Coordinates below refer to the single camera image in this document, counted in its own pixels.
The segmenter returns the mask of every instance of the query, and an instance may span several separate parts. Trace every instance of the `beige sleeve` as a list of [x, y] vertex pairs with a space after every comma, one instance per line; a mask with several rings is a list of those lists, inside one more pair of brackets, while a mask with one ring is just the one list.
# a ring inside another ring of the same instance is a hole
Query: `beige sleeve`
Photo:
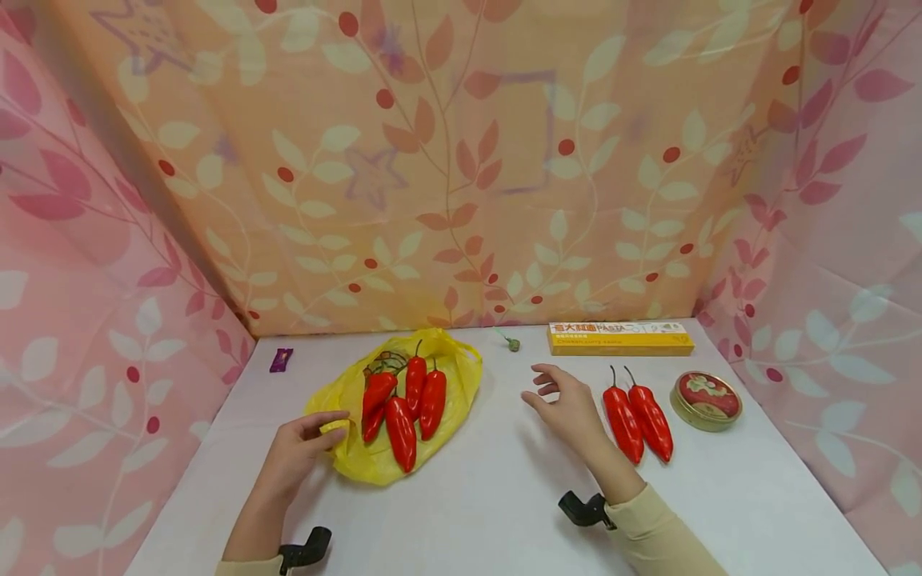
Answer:
[[616, 545], [639, 576], [727, 576], [651, 486], [605, 512], [617, 526], [611, 531]]
[[279, 554], [271, 560], [257, 560], [255, 562], [225, 562], [218, 564], [215, 576], [278, 576], [282, 568], [282, 557]]

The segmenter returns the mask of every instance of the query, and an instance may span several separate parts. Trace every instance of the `finger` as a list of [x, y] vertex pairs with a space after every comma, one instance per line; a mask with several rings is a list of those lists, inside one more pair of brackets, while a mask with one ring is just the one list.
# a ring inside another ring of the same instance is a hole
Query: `finger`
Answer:
[[551, 378], [549, 374], [539, 374], [538, 376], [535, 376], [531, 382], [534, 382], [536, 386], [540, 386], [541, 384], [549, 384], [554, 382], [554, 379]]
[[544, 415], [547, 414], [548, 403], [542, 400], [541, 396], [534, 392], [522, 392], [522, 399], [525, 400], [526, 404], [534, 408], [535, 412], [538, 412], [541, 419], [544, 419]]
[[348, 417], [349, 412], [347, 410], [314, 412], [313, 414], [302, 416], [297, 420], [292, 420], [285, 426], [291, 426], [302, 438], [306, 439], [308, 436], [316, 436], [320, 431], [320, 427], [324, 424], [336, 422], [337, 420], [345, 420]]
[[556, 364], [535, 364], [531, 367], [531, 370], [550, 376], [552, 380], [562, 387], [569, 386], [571, 382], [576, 380], [570, 372]]
[[548, 384], [547, 386], [542, 386], [541, 388], [538, 388], [538, 395], [547, 396], [548, 394], [556, 394], [560, 390], [561, 389], [557, 386], [557, 384], [551, 383], [551, 384]]
[[321, 434], [320, 436], [304, 443], [310, 453], [318, 454], [336, 448], [337, 444], [346, 438], [346, 429], [337, 428]]

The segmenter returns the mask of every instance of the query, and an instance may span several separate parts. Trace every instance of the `candy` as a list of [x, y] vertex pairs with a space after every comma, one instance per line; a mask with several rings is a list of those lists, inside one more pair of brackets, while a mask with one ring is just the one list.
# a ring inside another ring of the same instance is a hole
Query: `candy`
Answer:
[[276, 357], [272, 360], [272, 366], [269, 367], [270, 372], [284, 372], [288, 367], [289, 358], [291, 358], [291, 353], [294, 352], [294, 348], [279, 348], [276, 351]]

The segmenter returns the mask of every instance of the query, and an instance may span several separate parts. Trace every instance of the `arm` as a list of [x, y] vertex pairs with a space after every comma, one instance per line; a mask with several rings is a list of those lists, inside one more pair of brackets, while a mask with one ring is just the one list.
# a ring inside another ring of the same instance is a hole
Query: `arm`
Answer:
[[[550, 364], [536, 364], [538, 393], [522, 399], [585, 463], [605, 496], [606, 513], [617, 529], [616, 546], [639, 576], [726, 576], [688, 526], [637, 474], [609, 440], [592, 391], [573, 375]], [[554, 404], [541, 396], [559, 393]]]
[[320, 412], [282, 425], [249, 498], [230, 532], [216, 576], [278, 576], [282, 557], [285, 512], [317, 457], [339, 444], [344, 429], [326, 434], [320, 427], [349, 416], [348, 412]]

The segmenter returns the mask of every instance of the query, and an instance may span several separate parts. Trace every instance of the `white table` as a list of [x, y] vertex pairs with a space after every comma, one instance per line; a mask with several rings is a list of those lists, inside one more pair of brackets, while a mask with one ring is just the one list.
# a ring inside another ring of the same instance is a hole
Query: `white table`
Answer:
[[[506, 331], [522, 341], [517, 354], [490, 329], [453, 331], [484, 358], [467, 422], [419, 472], [388, 488], [351, 483], [330, 467], [316, 471], [289, 510], [286, 541], [303, 544], [315, 525], [333, 531], [325, 561], [306, 573], [632, 574], [601, 524], [577, 528], [557, 508], [565, 491], [586, 500], [597, 487], [519, 399], [534, 362], [556, 361], [598, 396], [615, 363], [653, 388], [675, 436], [672, 463], [647, 454], [641, 473], [729, 574], [885, 576], [702, 328], [683, 323], [697, 348], [680, 359], [554, 359], [542, 326]], [[276, 427], [388, 336], [262, 339], [127, 576], [211, 573]], [[294, 355], [287, 372], [270, 374], [278, 347]], [[698, 431], [672, 411], [668, 392], [687, 370], [737, 388], [744, 414], [731, 431]]]

